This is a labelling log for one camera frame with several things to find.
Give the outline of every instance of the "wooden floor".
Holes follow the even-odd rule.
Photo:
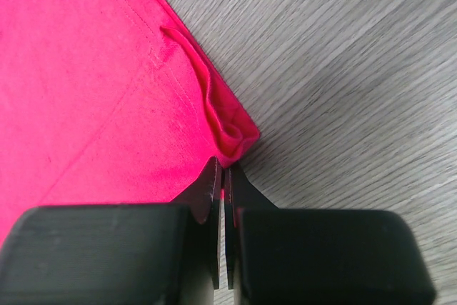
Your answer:
[[[457,0],[169,2],[263,133],[254,184],[279,206],[396,211],[457,304]]]

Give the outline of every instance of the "stitching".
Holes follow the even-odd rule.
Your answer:
[[[116,102],[114,105],[113,109],[111,112],[108,114],[104,122],[100,125],[100,127],[94,132],[94,134],[89,138],[89,140],[84,144],[84,146],[81,148],[78,153],[70,160],[70,162],[66,165],[64,170],[57,176],[56,180],[54,183],[50,185],[50,187],[44,192],[43,196],[39,199],[38,204],[40,204],[44,199],[49,195],[49,193],[52,191],[52,189],[57,186],[57,184],[60,182],[60,180],[63,179],[65,174],[70,170],[70,168],[83,156],[84,152],[92,145],[95,140],[97,140],[100,135],[105,131],[106,127],[111,123],[113,116],[115,113],[119,112],[120,110],[123,109],[124,105],[122,102],[129,98],[137,89],[138,89],[138,84],[135,83],[135,86],[129,91],[131,88],[131,85],[134,83],[134,78],[131,77],[131,80],[129,82],[129,85],[126,87],[126,90],[123,92],[119,100]]]
[[[127,1],[127,0],[123,0],[124,3],[130,8],[130,10],[132,10],[135,15],[146,25],[146,27],[148,28],[148,30],[151,32],[151,34],[155,37],[157,37],[154,32],[152,31],[151,27],[147,24],[147,22],[138,14],[138,12],[136,12],[130,5],[130,3]],[[126,15],[127,18],[130,19],[130,21],[134,24],[134,26],[136,26],[140,31],[143,31],[143,29],[125,12],[124,9],[122,9],[122,11],[124,12],[124,14]],[[149,42],[149,44],[151,45],[150,47],[150,52],[154,55],[154,57],[156,58],[157,61],[160,61],[159,57],[157,56],[156,52],[152,49],[152,43],[151,41],[148,39],[148,36],[145,35],[145,38],[146,40]],[[182,98],[181,98],[181,95],[175,90],[174,87],[172,87],[172,89],[174,90],[175,94],[180,98],[180,100],[186,105],[188,106],[188,104],[191,105],[192,109],[194,110],[194,115],[195,115],[195,118],[197,120],[197,124],[198,124],[198,127],[199,127],[199,131],[200,131],[200,134],[201,136],[204,138],[205,142],[207,144],[210,144],[210,142],[206,139],[205,135],[203,134],[203,132],[201,131],[201,124],[200,124],[200,121],[199,121],[199,116],[197,116],[197,110],[194,106],[194,104],[192,103],[191,99],[189,98],[189,95],[187,94],[186,90],[182,87],[181,83],[179,82],[179,80],[176,78],[176,76],[174,75],[174,72],[171,70],[170,66],[168,66],[167,64],[164,64],[163,66],[165,66],[168,70],[169,70],[169,74],[173,77],[174,81],[179,85],[179,88],[182,90],[182,92],[184,93],[184,95],[186,96],[187,98],[187,102],[185,102]]]

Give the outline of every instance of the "gray wood grain surface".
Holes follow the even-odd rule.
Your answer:
[[[279,206],[396,211],[457,304],[457,0],[169,2],[263,133],[253,183]]]

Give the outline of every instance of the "pink cloth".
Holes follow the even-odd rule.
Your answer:
[[[0,0],[0,244],[33,206],[169,201],[258,137],[165,0]]]

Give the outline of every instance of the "pink fabric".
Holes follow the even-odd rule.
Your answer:
[[[165,0],[0,0],[0,243],[41,204],[169,201],[259,137]]]

